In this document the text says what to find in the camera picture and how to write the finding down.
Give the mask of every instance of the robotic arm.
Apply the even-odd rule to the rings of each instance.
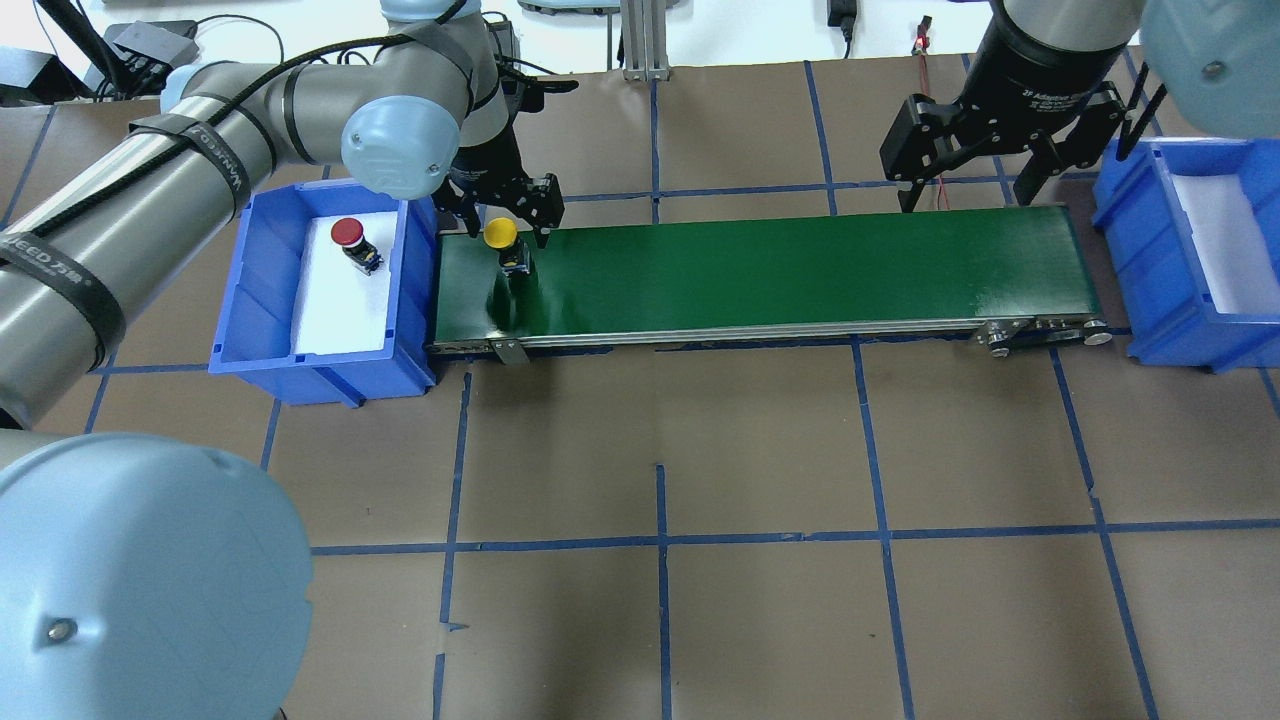
[[[911,211],[928,181],[979,155],[1030,151],[1014,184],[1029,205],[1048,178],[1097,163],[1124,127],[1142,133],[1135,96],[1105,82],[1134,32],[1183,114],[1210,132],[1280,132],[1274,42],[1280,6],[1268,0],[992,0],[993,17],[954,102],[910,96],[881,146],[884,177]],[[1149,119],[1155,102],[1146,113]],[[1066,138],[1055,133],[1071,127]]]
[[[32,427],[100,365],[284,163],[342,163],[402,200],[434,193],[472,234],[476,202],[509,208],[545,242],[563,214],[559,184],[525,172],[512,122],[547,88],[524,78],[532,90],[508,105],[480,0],[381,5],[388,37],[284,65],[177,70],[161,115],[0,234],[0,428]],[[383,46],[370,67],[311,64],[369,45]]]

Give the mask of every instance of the green conveyor belt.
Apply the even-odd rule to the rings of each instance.
[[[531,277],[512,279],[477,240],[442,245],[442,350],[493,338],[803,337],[1098,313],[1061,206],[564,229],[534,250]]]

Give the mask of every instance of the blue tape line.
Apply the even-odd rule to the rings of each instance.
[[[818,127],[818,149],[822,151],[822,177],[827,181],[827,209],[832,215],[838,215],[836,209],[835,178],[831,173],[831,150],[827,147],[827,128],[822,124],[822,102],[818,100],[818,83],[813,78],[813,63],[804,61],[804,77],[809,83],[809,102],[813,105],[813,122]]]
[[[462,402],[458,407],[458,442],[453,454],[453,489],[449,493],[448,547],[444,553],[444,578],[440,582],[440,623],[449,621],[453,605],[453,547],[458,542],[458,511],[462,507],[462,469],[467,454],[467,414],[471,407],[471,373],[462,377]]]
[[[1156,523],[1107,524],[1107,532],[1116,533],[1196,533],[1206,530],[1275,530],[1280,518],[1254,518],[1242,520],[1172,520]]]
[[[653,154],[653,224],[662,223],[658,205],[662,190],[662,160],[658,156],[658,81],[649,81],[649,149]]]
[[[1062,409],[1066,411],[1066,421],[1071,428],[1071,439],[1075,442],[1075,454],[1080,461],[1080,474],[1089,493],[1089,503],[1093,506],[1093,523],[1102,542],[1102,556],[1107,564],[1107,574],[1111,577],[1111,589],[1116,598],[1116,607],[1120,611],[1120,625],[1124,628],[1125,642],[1129,643],[1129,656],[1133,660],[1133,669],[1138,675],[1142,702],[1147,707],[1147,719],[1160,720],[1160,711],[1156,708],[1156,696],[1151,689],[1151,679],[1147,676],[1147,664],[1142,657],[1142,647],[1138,644],[1138,632],[1133,625],[1133,615],[1129,611],[1129,597],[1124,591],[1124,580],[1120,578],[1120,564],[1116,561],[1115,547],[1111,544],[1106,514],[1103,514],[1102,502],[1094,491],[1093,468],[1089,465],[1089,455],[1084,447],[1084,436],[1080,432],[1079,416],[1075,414],[1075,402],[1071,400],[1071,388],[1066,380],[1066,370],[1062,368],[1062,359],[1056,347],[1050,348],[1050,357],[1053,361],[1053,374],[1057,375],[1057,389],[1059,395],[1062,396]]]
[[[36,135],[36,143],[31,146],[31,156],[27,158],[27,164],[23,165],[22,174],[18,176],[18,184],[14,186],[13,195],[9,196],[9,206],[5,208],[4,218],[0,218],[0,229],[9,227],[9,220],[13,219],[13,213],[18,209],[18,197],[22,196],[22,188],[27,186],[31,170],[36,167],[36,156],[40,155],[41,146],[45,145],[45,136],[49,135],[49,126],[54,123],[54,113],[56,110],[56,105],[49,106],[49,113],[45,115],[45,124],[40,126],[40,132]]]
[[[599,192],[595,195],[566,195],[564,202],[602,202],[605,200],[636,200],[649,197],[652,192]]]
[[[879,530],[827,530],[805,533],[800,542],[867,542],[879,541]]]
[[[266,421],[266,439],[262,441],[262,459],[259,460],[257,466],[262,470],[271,464],[271,450],[275,447],[275,427],[280,421],[280,400],[276,398],[271,404],[271,416]]]
[[[815,192],[827,190],[824,183],[808,184],[763,184],[759,187],[714,187],[704,190],[664,190],[660,197],[708,197],[717,195],[765,195],[769,192]]]
[[[115,352],[106,359],[104,368],[110,368],[115,365]],[[102,398],[106,397],[106,383],[111,378],[109,375],[102,375],[102,379],[97,383],[97,393],[93,395],[93,405],[88,407],[88,419],[84,420],[84,434],[93,432],[93,425],[97,424],[97,413],[102,409]]]
[[[671,578],[667,573],[667,466],[657,466],[658,495],[658,635],[662,662],[662,720],[671,720]]]
[[[915,720],[915,701],[911,697],[911,679],[906,666],[906,641],[902,637],[902,611],[897,602],[897,578],[893,574],[892,534],[888,529],[888,510],[884,506],[884,486],[881,482],[879,456],[876,452],[876,429],[872,424],[870,398],[867,393],[867,374],[863,366],[860,340],[850,343],[854,351],[854,377],[858,383],[858,407],[863,415],[863,437],[867,441],[867,464],[872,474],[872,495],[876,500],[876,529],[879,533],[881,560],[884,565],[884,591],[888,596],[888,619],[893,629],[893,655],[897,659],[897,682],[902,691],[902,714]]]
[[[1280,393],[1271,382],[1271,373],[1266,368],[1258,368],[1258,374],[1262,375],[1262,387],[1267,388],[1267,396],[1271,397],[1271,407],[1276,411],[1276,418],[1280,418]]]
[[[831,183],[831,187],[833,187],[836,190],[863,190],[863,188],[869,188],[869,187],[893,187],[893,188],[896,188],[897,183],[893,182],[893,181],[861,181],[861,182],[841,181],[841,182],[833,182],[833,183]]]
[[[348,555],[439,555],[449,551],[445,542],[420,542],[403,544],[334,544],[312,547],[315,557],[344,557]]]
[[[553,541],[497,541],[456,543],[457,552],[547,552],[553,550],[602,550],[616,547],[655,547],[654,536],[618,536]]]
[[[1133,61],[1133,53],[1128,47],[1124,49],[1124,61],[1129,65],[1129,77],[1133,78],[1134,87],[1138,86],[1138,64]],[[1151,97],[1147,95],[1147,88],[1142,88],[1142,101],[1151,105]],[[1156,136],[1164,136],[1165,128],[1160,127],[1160,118],[1156,115],[1151,117],[1151,129],[1156,131]]]
[[[675,536],[664,539],[667,544],[772,544],[780,542],[804,542],[804,533],[727,533],[707,536]]]
[[[1087,536],[1094,525],[1018,525],[1007,528],[937,528],[893,530],[893,539],[960,539],[960,538],[1033,538],[1051,536]]]
[[[444,653],[435,655],[435,673],[431,675],[431,720],[440,720],[444,705]]]
[[[99,375],[151,375],[159,373],[204,373],[209,365],[196,363],[186,365],[124,365],[102,366],[93,370]]]
[[[1147,523],[1107,524],[1111,534],[1139,533],[1196,533],[1211,530],[1276,530],[1280,518],[1252,518],[1231,520],[1165,520]],[[1006,525],[991,528],[916,528],[890,530],[890,537],[900,539],[965,539],[965,538],[1024,538],[1053,536],[1088,536],[1097,533],[1093,525]],[[449,552],[552,552],[571,550],[603,550],[618,547],[708,546],[708,544],[778,544],[826,542],[878,542],[879,530],[823,530],[815,533],[726,533],[667,536],[618,536],[607,538],[576,538],[552,541],[497,541],[497,542],[426,542],[402,544],[319,546],[311,548],[317,557],[349,555],[443,555]]]
[[[1005,204],[1014,204],[1014,192],[1009,190],[1009,176],[1005,174],[1005,161],[1000,159],[1000,155],[992,155],[991,161],[996,165],[996,177],[1000,178],[1000,192],[1005,196]]]

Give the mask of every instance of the black strap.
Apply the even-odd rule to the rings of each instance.
[[[306,65],[298,65],[289,70],[289,77],[284,81],[284,129],[289,133],[289,142],[293,143],[293,149],[298,151],[298,158],[308,165],[319,165],[316,159],[307,152],[305,145],[302,145],[302,135],[298,132],[298,117],[297,110],[293,106],[293,96],[298,91],[298,76]]]
[[[453,15],[457,15],[458,12],[461,12],[462,8],[466,6],[466,4],[467,0],[453,0],[453,5],[449,5],[448,10],[440,13],[439,18],[435,18],[435,23],[443,26],[444,23],[452,20]]]
[[[250,195],[253,192],[248,170],[244,169],[244,163],[236,155],[232,146],[223,140],[223,136],[218,135],[214,126],[186,115],[165,113],[133,120],[129,123],[129,129],[131,135],[154,132],[186,141],[223,174],[227,187],[232,191],[232,199],[236,201],[236,209],[248,204]]]
[[[230,105],[232,104],[230,99],[227,97],[225,95],[219,95],[216,92],[209,92],[207,90],[197,90],[197,91],[187,95],[187,97],[207,97],[210,100],[218,100],[223,105]],[[250,113],[248,110],[246,110],[243,105],[233,105],[233,108],[246,120],[253,123],[253,127],[257,128],[257,133],[262,136],[262,141],[266,142],[266,150],[268,150],[268,152],[271,154],[271,172],[274,173],[276,170],[276,168],[280,167],[280,158],[275,154],[275,142],[271,141],[271,133],[266,131],[266,126],[262,124],[262,120],[257,119],[257,115],[255,115],[253,113]]]
[[[0,266],[6,264],[61,295],[88,320],[97,337],[93,366],[90,370],[101,365],[119,347],[124,340],[124,310],[88,268],[29,232],[0,234]]]

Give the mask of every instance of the black cable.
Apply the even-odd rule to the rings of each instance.
[[[36,4],[36,0],[31,0],[31,10],[36,13],[36,22],[40,23],[40,31],[45,33],[45,40],[49,41],[49,49],[54,53],[54,58],[58,58],[58,64],[63,68],[63,73],[67,76],[68,83],[70,83],[69,87],[72,88],[72,92],[76,92],[76,96],[78,97],[79,91],[76,88],[81,85],[81,82],[72,74],[67,63],[63,63],[63,56],[58,53],[58,46],[54,45],[54,38],[49,35],[49,28],[45,27],[45,18],[40,15],[40,5]]]
[[[453,0],[453,4],[449,5],[449,9],[442,13],[440,17],[435,18],[435,24],[443,26],[444,23],[452,20],[453,15],[457,15],[460,12],[462,12],[462,8],[466,4],[467,0]]]
[[[1156,110],[1160,109],[1160,104],[1165,101],[1167,95],[1169,88],[1161,83],[1160,87],[1156,88],[1156,94],[1151,96],[1151,101],[1147,102],[1147,109],[1142,111],[1138,122],[1133,124],[1133,129],[1120,136],[1120,146],[1116,149],[1116,160],[1123,163],[1129,159],[1129,154],[1138,146],[1142,133],[1147,132],[1147,126],[1151,124],[1151,120],[1156,117]]]
[[[845,60],[847,60],[849,54],[854,51],[854,24],[856,22],[856,17],[849,15],[840,20],[840,33],[845,36]]]
[[[271,35],[275,36],[275,44],[280,47],[280,61],[282,63],[284,61],[284,40],[280,37],[280,31],[271,27],[271,23],[266,20],[260,20],[257,18],[251,18],[248,15],[241,15],[238,13],[218,13],[216,15],[209,15],[207,18],[196,20],[196,32],[198,33],[200,26],[207,23],[209,20],[221,20],[221,19],[248,20],[251,23],[257,23],[265,27],[266,29],[271,31]]]
[[[517,70],[513,65],[498,65],[498,77],[503,79],[513,79],[527,87],[535,87],[543,92],[550,95],[563,95],[566,92],[573,92],[577,90],[579,83],[576,79],[553,79],[544,81],[535,77],[526,76],[525,73]]]
[[[84,22],[88,23],[88,26],[92,28],[93,20],[88,18],[88,12],[84,9],[84,5],[81,3],[81,0],[76,0],[76,8],[79,9],[81,14],[84,15]],[[104,54],[105,53],[115,54],[115,51],[111,50],[110,44],[106,42],[106,38],[99,35],[97,29],[93,29],[93,37],[97,40],[99,51]],[[128,97],[129,90],[124,87],[124,85],[120,82],[120,74],[115,70],[115,64],[109,60],[104,60],[104,64],[106,65],[106,76],[111,78],[113,95],[115,96],[116,100],[124,100],[125,97]]]
[[[563,73],[557,73],[556,70],[548,70],[547,68],[544,68],[541,65],[538,65],[538,64],[534,64],[534,63],[530,63],[529,60],[521,60],[520,58],[512,58],[509,55],[498,55],[498,58],[502,61],[504,61],[504,63],[518,63],[521,65],[525,65],[525,67],[529,67],[529,68],[534,68],[535,70],[538,70],[540,73],[547,73],[549,76],[563,74]]]

